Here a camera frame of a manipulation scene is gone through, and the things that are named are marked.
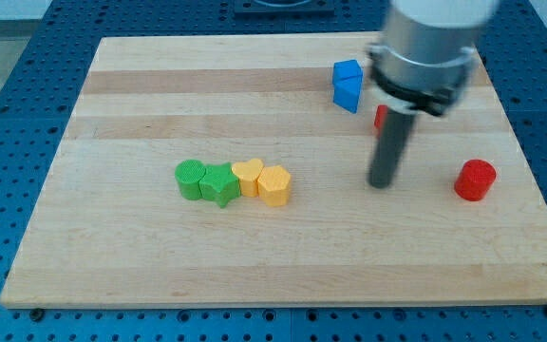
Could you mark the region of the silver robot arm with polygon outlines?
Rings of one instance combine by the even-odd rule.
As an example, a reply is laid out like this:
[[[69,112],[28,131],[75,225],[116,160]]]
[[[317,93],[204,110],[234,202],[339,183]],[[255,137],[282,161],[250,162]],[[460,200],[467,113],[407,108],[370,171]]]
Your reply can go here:
[[[381,39],[368,47],[370,79],[394,112],[442,116],[463,95],[475,43],[500,0],[392,0]]]

